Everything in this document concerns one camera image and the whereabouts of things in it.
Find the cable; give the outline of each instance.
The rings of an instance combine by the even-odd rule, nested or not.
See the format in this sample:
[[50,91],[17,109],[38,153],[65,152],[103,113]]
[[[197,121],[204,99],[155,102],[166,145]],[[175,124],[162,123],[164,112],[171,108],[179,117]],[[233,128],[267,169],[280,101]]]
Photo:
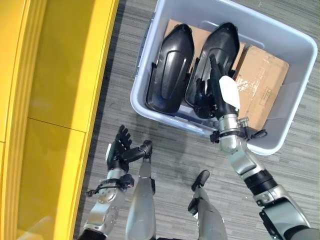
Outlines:
[[92,189],[87,191],[85,194],[88,198],[92,197],[93,195],[97,194],[99,190],[101,189],[119,189],[121,188],[120,186],[98,186],[96,189]]
[[260,131],[257,131],[255,134],[251,135],[251,139],[259,139],[263,138],[268,135],[268,132],[265,129],[261,129]]

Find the black shoe-shaped object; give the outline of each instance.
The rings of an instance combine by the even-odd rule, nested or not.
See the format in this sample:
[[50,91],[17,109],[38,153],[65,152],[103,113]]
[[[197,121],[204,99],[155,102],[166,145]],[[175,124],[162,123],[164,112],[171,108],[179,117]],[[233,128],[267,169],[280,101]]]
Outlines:
[[198,80],[207,81],[210,78],[210,56],[215,56],[222,75],[229,75],[239,52],[239,45],[237,28],[230,22],[220,25],[206,39],[200,58],[192,70],[185,93],[185,101],[194,108],[198,117],[209,119],[215,116],[214,107],[207,105],[213,101],[213,89],[210,87],[204,89],[204,83],[197,84]]
[[195,46],[191,29],[177,25],[163,40],[157,65],[152,64],[146,105],[157,112],[176,113],[185,95]]

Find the yellow panel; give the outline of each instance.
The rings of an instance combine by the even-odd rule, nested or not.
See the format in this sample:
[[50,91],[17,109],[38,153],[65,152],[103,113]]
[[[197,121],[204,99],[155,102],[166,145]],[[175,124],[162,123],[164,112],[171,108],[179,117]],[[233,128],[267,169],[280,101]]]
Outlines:
[[28,119],[18,229],[46,240],[66,239],[85,134]]
[[[27,114],[45,7],[46,0],[0,1],[0,112],[7,111],[5,126],[0,126],[0,131],[5,131],[0,179],[1,240],[16,239]],[[8,102],[2,102],[3,90],[4,96],[9,93]]]
[[0,0],[0,142],[4,142],[6,137],[10,90],[24,3],[25,0]]
[[[100,63],[98,64],[97,75],[95,80],[96,85],[93,93],[93,99],[91,101],[91,107],[90,107],[91,111],[90,111],[90,115],[87,123],[88,126],[87,126],[87,131],[86,131],[85,140],[84,140],[84,147],[83,147],[84,151],[82,152],[82,155],[81,155],[82,162],[81,162],[80,171],[78,174],[78,179],[74,186],[74,192],[75,192],[74,200],[73,200],[74,205],[70,212],[70,214],[73,216],[72,223],[71,223],[71,232],[66,239],[72,239],[73,230],[75,228],[75,221],[77,217],[81,187],[84,179],[87,158],[88,158],[88,153],[90,148],[90,142],[91,142],[91,137],[94,129],[96,112],[97,112],[97,107],[99,102],[102,78],[104,76],[105,64],[106,64],[106,59],[108,55],[108,49],[109,49],[110,39],[113,31],[113,26],[116,18],[118,3],[119,3],[118,0],[113,0],[112,5],[110,5],[109,2],[106,2],[104,0],[97,0],[96,6],[94,7],[94,16],[91,19],[92,24],[97,24],[100,26],[104,22],[104,24],[106,24],[106,27],[105,27],[104,40],[103,40],[104,44],[102,47],[102,51],[100,53]],[[105,19],[106,12],[109,12],[109,15],[108,15],[109,19]],[[94,34],[90,34],[90,39],[92,38],[94,38]]]
[[4,173],[4,158],[5,158],[5,144],[0,142],[0,196],[2,195],[2,184],[3,184],[3,173]]
[[30,118],[87,131],[105,50],[106,27],[110,27],[109,15],[114,5],[114,0],[48,1]]
[[29,231],[17,230],[16,240],[45,240],[41,235]]

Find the robot forearm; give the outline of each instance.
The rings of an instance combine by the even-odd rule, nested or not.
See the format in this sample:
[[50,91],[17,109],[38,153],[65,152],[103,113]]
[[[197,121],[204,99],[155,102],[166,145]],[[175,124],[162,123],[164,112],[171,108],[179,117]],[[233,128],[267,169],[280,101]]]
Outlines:
[[147,160],[148,164],[151,164],[152,142],[146,140],[141,146],[135,148],[130,148],[131,143],[128,129],[122,125],[115,140],[107,148],[105,156],[108,168],[107,178],[101,180],[96,189],[87,192],[89,197],[97,194],[97,201],[89,213],[78,240],[107,239],[116,224],[120,207],[125,201],[126,189],[133,187],[135,182],[128,174],[129,163],[143,158],[142,166],[146,165]]
[[[252,192],[255,202],[263,207],[260,217],[271,237],[293,239],[299,231],[310,229],[310,224],[288,192],[277,184],[265,166],[247,148],[247,141],[239,134],[236,117],[235,114],[229,114],[220,120],[221,150],[228,154],[229,162]],[[319,234],[319,231],[310,229],[307,234],[313,237],[310,239],[318,239],[315,234]]]

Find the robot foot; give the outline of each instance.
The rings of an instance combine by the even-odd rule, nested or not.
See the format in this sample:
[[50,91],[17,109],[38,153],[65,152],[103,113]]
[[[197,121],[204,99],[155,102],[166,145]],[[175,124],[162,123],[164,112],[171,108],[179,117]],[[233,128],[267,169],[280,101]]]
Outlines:
[[200,174],[196,177],[194,183],[191,186],[192,191],[194,192],[197,186],[203,187],[210,177],[210,172],[208,170],[203,170]]

